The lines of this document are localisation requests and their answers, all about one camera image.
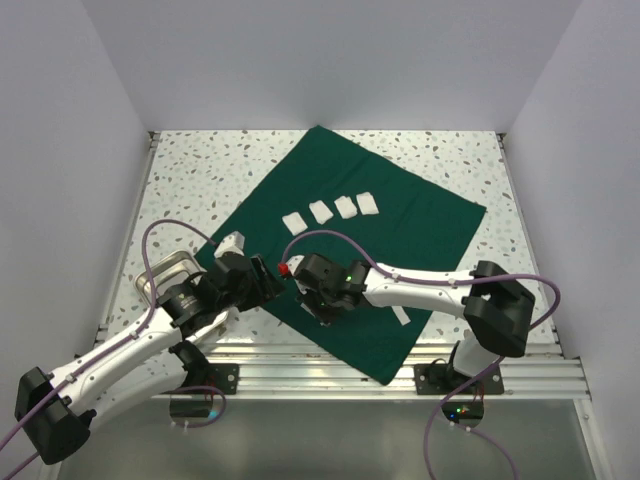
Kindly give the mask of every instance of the red gripper tip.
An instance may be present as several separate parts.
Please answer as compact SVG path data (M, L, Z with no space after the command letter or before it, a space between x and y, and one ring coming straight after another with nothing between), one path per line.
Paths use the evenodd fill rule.
M283 277L285 275L289 274L289 266L286 263L279 263L278 264L278 272L280 273L280 275L282 275Z

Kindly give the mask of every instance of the white card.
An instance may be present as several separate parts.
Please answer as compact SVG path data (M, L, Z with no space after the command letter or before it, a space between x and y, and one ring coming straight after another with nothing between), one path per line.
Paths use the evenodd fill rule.
M322 200L309 204L309 210L313 213L313 216L320 225L324 224L327 220L333 217L333 212L329 210Z
M400 322L400 324L403 327L407 323L411 322L411 319L409 318L409 315L407 315L407 312L404 311L404 308L402 308L402 307L391 307L391 310L393 310L393 313L396 314L396 317L398 317L398 321Z
M297 235L307 229L307 224L298 212L290 213L282 217L282 221L287 226L292 235Z
M356 195L356 200L358 201L360 212L362 212L363 215L377 215L380 213L378 206L376 205L376 201L371 193L359 193Z
M358 209L349 197L345 197L343 195L333 203L336 204L336 208L338 209L338 212L340 212L340 216L344 219L355 217L358 214Z

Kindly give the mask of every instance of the metal frame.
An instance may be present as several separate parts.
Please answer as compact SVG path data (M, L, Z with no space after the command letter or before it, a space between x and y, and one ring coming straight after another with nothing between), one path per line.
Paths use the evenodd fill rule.
M556 353L544 351L549 347ZM416 395L413 365L448 359L452 349L450 344L414 347L387 386L313 345L216 344L207 357L212 363L240 365L237 398L433 401L434 396ZM527 356L506 359L501 369L505 394L492 401L589 399L582 364L564 359L557 345L532 345Z
M613 469L607 457L607 451L600 435L600 429L593 414L590 400L574 400L576 414L582 429L584 443L591 458L591 465L598 480L615 480Z

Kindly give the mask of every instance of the black clamp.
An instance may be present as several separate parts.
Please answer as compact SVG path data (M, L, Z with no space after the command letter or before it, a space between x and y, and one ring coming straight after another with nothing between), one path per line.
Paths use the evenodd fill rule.
M453 358L460 342L451 352L449 361L437 358L431 363L419 363L413 367L413 379L416 384L416 394L418 395L444 395L469 380L470 377L456 372L453 369ZM497 366L490 374L469 385L460 394L466 395L502 395L504 384L502 382L502 372Z

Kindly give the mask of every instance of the white panel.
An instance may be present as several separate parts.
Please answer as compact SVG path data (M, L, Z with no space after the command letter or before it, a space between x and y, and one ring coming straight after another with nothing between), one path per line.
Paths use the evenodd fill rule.
M0 2L0 65L4 436L22 373L91 346L148 137L79 1ZM32 452L20 433L0 477Z
M507 139L556 319L580 355L619 479L637 478L640 416L640 3L586 0Z
M505 131L579 0L84 0L148 129Z

